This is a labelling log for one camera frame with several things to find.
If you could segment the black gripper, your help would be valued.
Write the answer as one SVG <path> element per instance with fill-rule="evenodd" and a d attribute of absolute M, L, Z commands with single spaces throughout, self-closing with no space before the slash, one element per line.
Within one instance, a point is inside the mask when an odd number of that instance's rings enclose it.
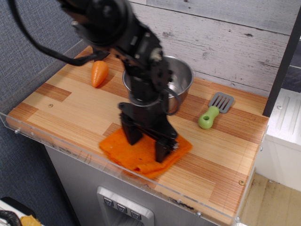
<path fill-rule="evenodd" d="M 161 96 L 148 105 L 121 102 L 119 109 L 122 128 L 130 145 L 137 143 L 143 134 L 155 139 L 156 161 L 159 163 L 171 150 L 178 148 L 178 134 L 167 120 L 168 96 Z"/>

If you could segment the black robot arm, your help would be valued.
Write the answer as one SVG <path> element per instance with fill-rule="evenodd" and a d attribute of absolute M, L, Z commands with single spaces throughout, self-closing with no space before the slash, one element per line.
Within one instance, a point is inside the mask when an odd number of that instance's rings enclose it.
<path fill-rule="evenodd" d="M 159 39 L 126 0 L 63 0 L 61 7 L 94 50 L 106 50 L 123 62 L 130 78 L 130 101 L 119 104 L 123 131 L 131 145 L 143 135 L 153 138 L 156 161 L 162 162 L 177 147 L 177 132 L 167 120 L 173 72 Z"/>

